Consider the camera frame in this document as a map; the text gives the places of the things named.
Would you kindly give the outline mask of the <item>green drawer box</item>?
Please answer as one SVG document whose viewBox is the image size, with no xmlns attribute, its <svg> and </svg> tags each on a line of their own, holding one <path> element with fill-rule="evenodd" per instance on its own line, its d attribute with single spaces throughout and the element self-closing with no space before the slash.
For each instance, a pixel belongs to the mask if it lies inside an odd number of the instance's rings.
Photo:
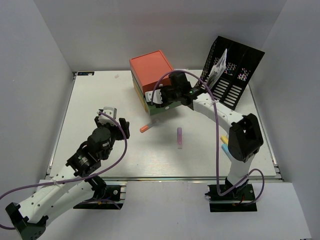
<svg viewBox="0 0 320 240">
<path fill-rule="evenodd" d="M 136 85 L 139 87 L 138 82 L 137 82 L 135 76 L 134 76 L 133 74 L 131 74 L 131 75 L 132 75 L 132 81 L 135 82 Z M 171 109 L 177 108 L 177 107 L 179 107 L 179 106 L 181 106 L 181 103 L 180 103 L 179 101 L 178 101 L 178 102 L 173 102 L 173 103 L 171 103 L 170 105 L 165 106 L 165 107 L 156 107 L 156 106 L 154 106 L 154 105 L 148 105 L 148 109 L 149 109 L 148 114 L 149 114 L 150 116 L 157 115 L 157 114 L 166 112 L 167 110 L 171 110 Z"/>
</svg>

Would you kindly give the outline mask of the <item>coral top drawer box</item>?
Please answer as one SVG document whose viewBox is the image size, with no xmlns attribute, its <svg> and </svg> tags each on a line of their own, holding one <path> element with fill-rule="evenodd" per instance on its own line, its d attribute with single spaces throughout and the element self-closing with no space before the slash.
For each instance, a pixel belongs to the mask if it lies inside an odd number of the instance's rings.
<svg viewBox="0 0 320 240">
<path fill-rule="evenodd" d="M 143 95 L 154 89 L 160 77 L 174 70 L 161 50 L 131 58 L 129 64 Z"/>
</svg>

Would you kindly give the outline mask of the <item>white printed paper booklet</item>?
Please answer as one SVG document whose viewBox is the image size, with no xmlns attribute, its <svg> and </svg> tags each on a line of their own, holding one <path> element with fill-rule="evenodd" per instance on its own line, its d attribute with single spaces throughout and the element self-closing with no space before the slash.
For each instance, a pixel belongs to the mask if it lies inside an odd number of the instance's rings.
<svg viewBox="0 0 320 240">
<path fill-rule="evenodd" d="M 227 68 L 227 53 L 228 53 L 228 49 L 226 48 L 223 52 L 223 54 L 221 55 L 221 58 L 219 59 L 219 61 L 217 62 L 217 64 L 213 65 L 209 76 L 206 80 L 206 85 L 212 89 L 215 85 L 215 83 L 218 81 L 218 79 L 221 77 L 221 75 L 224 73 L 224 71 Z"/>
</svg>

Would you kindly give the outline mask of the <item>yellow bottom drawer box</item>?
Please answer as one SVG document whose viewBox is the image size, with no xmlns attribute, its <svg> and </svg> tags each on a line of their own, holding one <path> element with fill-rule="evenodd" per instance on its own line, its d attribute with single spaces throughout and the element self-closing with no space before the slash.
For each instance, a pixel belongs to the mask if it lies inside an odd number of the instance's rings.
<svg viewBox="0 0 320 240">
<path fill-rule="evenodd" d="M 149 112 L 148 104 L 146 103 L 145 98 L 143 97 L 140 88 L 137 86 L 137 84 L 134 81 L 132 83 L 133 83 L 133 87 L 135 89 L 135 92 L 136 92 L 141 104 L 143 105 L 144 110 L 148 113 Z"/>
</svg>

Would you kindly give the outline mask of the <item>orange grey highlighter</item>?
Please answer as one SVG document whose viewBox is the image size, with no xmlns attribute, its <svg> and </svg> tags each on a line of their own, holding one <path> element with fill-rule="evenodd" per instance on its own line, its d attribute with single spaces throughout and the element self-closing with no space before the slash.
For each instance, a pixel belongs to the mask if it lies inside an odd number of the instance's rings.
<svg viewBox="0 0 320 240">
<path fill-rule="evenodd" d="M 148 124 L 142 126 L 139 131 L 140 133 L 144 133 L 147 130 L 149 130 L 150 128 L 154 127 L 155 125 L 157 125 L 159 123 L 158 119 L 154 119 L 153 121 L 149 122 Z"/>
</svg>

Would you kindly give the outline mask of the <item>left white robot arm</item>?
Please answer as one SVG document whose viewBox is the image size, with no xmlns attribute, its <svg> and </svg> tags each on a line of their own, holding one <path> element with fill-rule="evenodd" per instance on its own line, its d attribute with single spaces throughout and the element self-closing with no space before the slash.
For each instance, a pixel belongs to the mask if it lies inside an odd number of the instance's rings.
<svg viewBox="0 0 320 240">
<path fill-rule="evenodd" d="M 5 211 L 23 240 L 36 240 L 58 216 L 81 202 L 119 201 L 120 191 L 93 173 L 107 160 L 116 141 L 127 141 L 130 123 L 104 113 L 95 117 L 96 129 L 67 160 L 65 166 L 32 196 L 10 203 Z"/>
</svg>

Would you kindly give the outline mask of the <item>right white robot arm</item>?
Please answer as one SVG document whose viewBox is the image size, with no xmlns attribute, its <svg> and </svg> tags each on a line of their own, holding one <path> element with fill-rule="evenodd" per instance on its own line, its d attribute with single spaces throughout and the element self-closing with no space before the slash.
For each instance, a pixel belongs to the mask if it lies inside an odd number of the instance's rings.
<svg viewBox="0 0 320 240">
<path fill-rule="evenodd" d="M 179 102 L 212 120 L 216 129 L 228 133 L 228 151 L 231 155 L 229 173 L 225 179 L 226 195 L 236 200 L 244 193 L 250 167 L 264 143 L 256 115 L 236 112 L 219 102 L 206 82 L 192 86 L 187 80 L 189 72 L 174 70 L 166 74 L 170 85 L 161 86 L 159 79 L 153 89 L 144 94 L 145 100 L 156 107 L 166 107 Z"/>
</svg>

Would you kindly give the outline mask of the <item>pastel purple highlighter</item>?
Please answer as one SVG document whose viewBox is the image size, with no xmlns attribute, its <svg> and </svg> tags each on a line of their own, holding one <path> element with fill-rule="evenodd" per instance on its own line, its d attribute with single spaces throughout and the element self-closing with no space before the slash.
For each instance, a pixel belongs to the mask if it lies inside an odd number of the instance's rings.
<svg viewBox="0 0 320 240">
<path fill-rule="evenodd" d="M 183 131 L 181 127 L 177 128 L 177 147 L 178 149 L 183 148 Z"/>
</svg>

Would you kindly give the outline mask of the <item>pastel yellow highlighter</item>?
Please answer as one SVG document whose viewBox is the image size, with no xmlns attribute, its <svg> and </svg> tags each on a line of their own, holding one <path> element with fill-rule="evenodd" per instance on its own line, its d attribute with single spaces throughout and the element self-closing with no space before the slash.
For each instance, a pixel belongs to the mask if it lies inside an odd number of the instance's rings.
<svg viewBox="0 0 320 240">
<path fill-rule="evenodd" d="M 220 137 L 220 139 L 221 139 L 221 141 L 224 143 L 224 144 L 228 144 L 228 142 L 229 142 L 229 140 L 228 140 L 228 138 L 225 136 L 225 135 L 222 135 L 221 137 Z"/>
</svg>

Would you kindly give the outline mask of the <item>black three-slot file holder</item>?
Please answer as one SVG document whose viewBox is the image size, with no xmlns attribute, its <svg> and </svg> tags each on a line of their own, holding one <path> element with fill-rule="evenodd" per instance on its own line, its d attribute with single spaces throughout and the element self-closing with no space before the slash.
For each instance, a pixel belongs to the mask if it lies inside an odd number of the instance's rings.
<svg viewBox="0 0 320 240">
<path fill-rule="evenodd" d="M 213 66 L 219 62 L 225 50 L 226 69 L 211 92 L 220 103 L 234 110 L 265 52 L 218 36 L 210 48 L 200 79 L 208 80 Z"/>
</svg>

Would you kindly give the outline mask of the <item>pastel blue highlighter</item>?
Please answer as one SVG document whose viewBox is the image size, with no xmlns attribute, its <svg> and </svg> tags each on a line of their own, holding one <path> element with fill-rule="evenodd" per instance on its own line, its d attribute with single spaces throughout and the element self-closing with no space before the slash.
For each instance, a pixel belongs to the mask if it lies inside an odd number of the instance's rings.
<svg viewBox="0 0 320 240">
<path fill-rule="evenodd" d="M 224 151 L 224 153 L 230 158 L 232 155 L 230 154 L 229 152 L 229 149 L 228 149 L 228 145 L 226 143 L 222 144 L 221 145 L 221 148 L 222 150 Z"/>
</svg>

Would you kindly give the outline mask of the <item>black label sticker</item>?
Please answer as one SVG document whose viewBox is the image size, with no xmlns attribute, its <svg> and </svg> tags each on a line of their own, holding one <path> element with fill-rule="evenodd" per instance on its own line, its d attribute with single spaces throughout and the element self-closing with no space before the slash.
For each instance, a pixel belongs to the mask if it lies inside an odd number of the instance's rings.
<svg viewBox="0 0 320 240">
<path fill-rule="evenodd" d="M 94 74 L 94 71 L 79 71 L 77 73 L 78 76 L 93 76 Z"/>
</svg>

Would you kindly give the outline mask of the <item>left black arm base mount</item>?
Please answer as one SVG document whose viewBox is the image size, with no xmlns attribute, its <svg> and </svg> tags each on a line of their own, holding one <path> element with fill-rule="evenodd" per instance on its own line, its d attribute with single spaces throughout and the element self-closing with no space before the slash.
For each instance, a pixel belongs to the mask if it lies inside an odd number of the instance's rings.
<svg viewBox="0 0 320 240">
<path fill-rule="evenodd" d="M 81 210 L 121 210 L 126 197 L 124 183 L 105 182 L 101 177 L 95 176 L 77 184 L 84 191 L 88 188 L 88 196 L 75 205 L 73 209 Z"/>
</svg>

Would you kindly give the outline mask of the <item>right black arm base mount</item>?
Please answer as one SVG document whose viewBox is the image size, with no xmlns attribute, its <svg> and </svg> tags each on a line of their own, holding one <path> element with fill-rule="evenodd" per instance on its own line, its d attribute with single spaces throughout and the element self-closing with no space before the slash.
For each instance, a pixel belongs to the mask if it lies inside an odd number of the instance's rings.
<svg viewBox="0 0 320 240">
<path fill-rule="evenodd" d="M 208 185 L 207 189 L 208 192 L 206 192 L 204 196 L 209 201 L 209 209 L 211 213 L 258 211 L 257 204 L 253 202 L 256 199 L 254 188 L 252 184 L 248 183 L 248 181 L 223 196 L 218 195 L 216 184 Z"/>
</svg>

